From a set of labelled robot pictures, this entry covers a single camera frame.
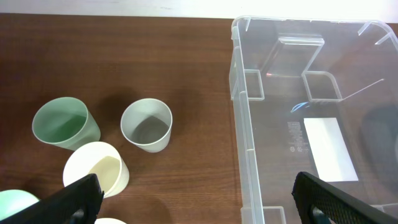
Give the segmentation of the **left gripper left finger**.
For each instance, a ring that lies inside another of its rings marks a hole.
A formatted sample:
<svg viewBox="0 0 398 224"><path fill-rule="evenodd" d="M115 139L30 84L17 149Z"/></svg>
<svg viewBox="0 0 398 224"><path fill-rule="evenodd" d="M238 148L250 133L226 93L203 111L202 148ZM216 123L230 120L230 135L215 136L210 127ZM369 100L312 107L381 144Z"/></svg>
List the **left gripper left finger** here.
<svg viewBox="0 0 398 224"><path fill-rule="evenodd" d="M94 224L103 198L97 175L88 174L1 224Z"/></svg>

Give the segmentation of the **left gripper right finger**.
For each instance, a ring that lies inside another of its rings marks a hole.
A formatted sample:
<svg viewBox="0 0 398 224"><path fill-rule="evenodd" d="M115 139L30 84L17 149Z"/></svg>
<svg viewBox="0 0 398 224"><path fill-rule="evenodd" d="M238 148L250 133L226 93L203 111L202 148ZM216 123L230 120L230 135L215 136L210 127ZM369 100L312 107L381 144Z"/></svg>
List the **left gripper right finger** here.
<svg viewBox="0 0 398 224"><path fill-rule="evenodd" d="M292 189L302 223L397 223L397 219L308 172L299 172Z"/></svg>

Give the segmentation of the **cream plastic cup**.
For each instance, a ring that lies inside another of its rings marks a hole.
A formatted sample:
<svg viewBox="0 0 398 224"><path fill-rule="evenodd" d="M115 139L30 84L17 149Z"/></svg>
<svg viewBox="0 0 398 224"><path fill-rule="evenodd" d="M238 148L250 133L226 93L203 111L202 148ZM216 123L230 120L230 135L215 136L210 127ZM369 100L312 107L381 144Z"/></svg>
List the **cream plastic cup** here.
<svg viewBox="0 0 398 224"><path fill-rule="evenodd" d="M88 174L96 174L104 197L121 193L129 182L129 170L115 147L106 142L90 142L67 160L63 184L68 186Z"/></svg>

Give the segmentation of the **green plastic cup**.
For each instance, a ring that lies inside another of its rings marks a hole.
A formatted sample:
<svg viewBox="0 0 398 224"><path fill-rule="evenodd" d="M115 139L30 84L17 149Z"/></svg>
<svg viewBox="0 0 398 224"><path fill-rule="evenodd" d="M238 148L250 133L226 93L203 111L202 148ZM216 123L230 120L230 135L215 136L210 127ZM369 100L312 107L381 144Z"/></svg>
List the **green plastic cup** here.
<svg viewBox="0 0 398 224"><path fill-rule="evenodd" d="M32 132L43 143L71 151L101 137L88 107L73 97L56 98L44 104L32 120Z"/></svg>

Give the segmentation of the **grey plastic cup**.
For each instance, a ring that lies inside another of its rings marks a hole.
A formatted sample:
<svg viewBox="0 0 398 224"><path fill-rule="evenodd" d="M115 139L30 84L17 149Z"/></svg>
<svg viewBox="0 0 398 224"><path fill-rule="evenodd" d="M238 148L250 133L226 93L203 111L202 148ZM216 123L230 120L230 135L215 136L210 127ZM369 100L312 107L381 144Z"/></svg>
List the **grey plastic cup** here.
<svg viewBox="0 0 398 224"><path fill-rule="evenodd" d="M169 144L172 125L172 112L163 101L144 98L124 110L120 127L130 143L144 151L156 153Z"/></svg>

